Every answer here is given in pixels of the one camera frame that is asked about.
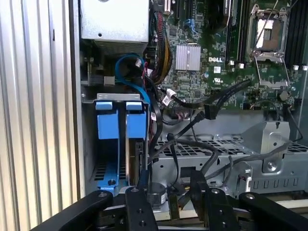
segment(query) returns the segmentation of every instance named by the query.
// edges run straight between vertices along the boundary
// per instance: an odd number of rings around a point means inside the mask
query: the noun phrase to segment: pcie slot
[[[186,0],[186,19],[191,19],[193,16],[193,2],[194,0]]]
[[[174,21],[175,24],[177,24],[182,17],[182,8],[184,6],[184,0],[176,0],[175,4],[173,4],[172,6],[173,6]]]

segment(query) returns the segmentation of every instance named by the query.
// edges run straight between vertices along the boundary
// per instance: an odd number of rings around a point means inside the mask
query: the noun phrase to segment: green circuit board
[[[302,91],[303,77],[306,71],[301,68],[299,70],[288,69],[290,83],[288,86],[273,89],[268,86],[260,85],[257,75],[257,68],[254,62],[246,62],[244,69],[240,69],[237,58],[237,48],[239,46],[239,20],[241,15],[240,0],[234,0],[232,6],[232,29],[229,33],[230,45],[227,48],[226,36],[227,30],[221,30],[215,34],[207,32],[207,8],[206,1],[196,0],[193,2],[192,19],[195,20],[196,34],[192,34],[189,28],[184,24],[185,19],[175,22],[174,15],[170,15],[167,19],[167,34],[173,51],[173,65],[166,77],[163,86],[176,91],[180,99],[189,102],[195,102],[200,98],[210,96],[211,94],[228,88],[241,80],[252,79],[253,85],[246,91],[242,91],[232,96],[223,106],[223,109],[243,110],[245,105],[253,105],[256,101],[270,100],[274,102],[279,109],[282,109],[283,103],[296,104],[300,99]],[[274,0],[251,0],[250,8],[254,4],[259,4],[262,9],[273,8]],[[277,4],[276,9],[289,7],[291,1],[281,0]],[[187,7],[183,7],[182,15],[185,15]],[[180,71],[176,70],[176,47],[177,45],[201,46],[200,70],[199,71]],[[226,62],[210,62],[210,57],[218,58],[220,61],[224,59],[226,52],[229,53],[229,59],[234,60],[235,64],[230,65]],[[260,76],[262,80],[271,83],[287,80],[287,72],[283,64],[274,62],[260,62]],[[282,102],[278,100],[281,91],[287,91],[289,97]]]

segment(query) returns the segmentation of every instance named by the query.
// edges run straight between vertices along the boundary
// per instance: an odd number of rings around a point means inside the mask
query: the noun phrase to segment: blue drive bracket
[[[97,187],[114,194],[115,187],[119,185],[120,170],[120,142],[118,110],[113,110],[112,102],[96,102],[95,109],[101,111],[97,115],[98,138],[100,140],[117,139],[117,157],[106,159],[106,170],[103,180],[99,180]]]
[[[141,102],[126,102],[127,134],[129,139],[146,137],[146,112],[142,111]]]

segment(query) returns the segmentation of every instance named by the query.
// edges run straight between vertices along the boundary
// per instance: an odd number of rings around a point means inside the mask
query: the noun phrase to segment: cpu socket
[[[252,9],[247,36],[247,54],[250,62],[256,59],[284,63],[287,11],[283,7],[273,10],[272,14],[270,12],[271,9],[261,10],[257,4]]]

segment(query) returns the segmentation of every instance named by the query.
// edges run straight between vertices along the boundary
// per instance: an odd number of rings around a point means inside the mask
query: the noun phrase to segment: screw hole
[[[139,225],[140,225],[141,227],[144,227],[144,226],[146,226],[146,223],[145,223],[144,220],[142,220],[142,221],[139,222]]]
[[[115,181],[115,180],[109,180],[109,181],[108,181],[108,185],[114,185],[114,184],[116,184],[116,181]]]

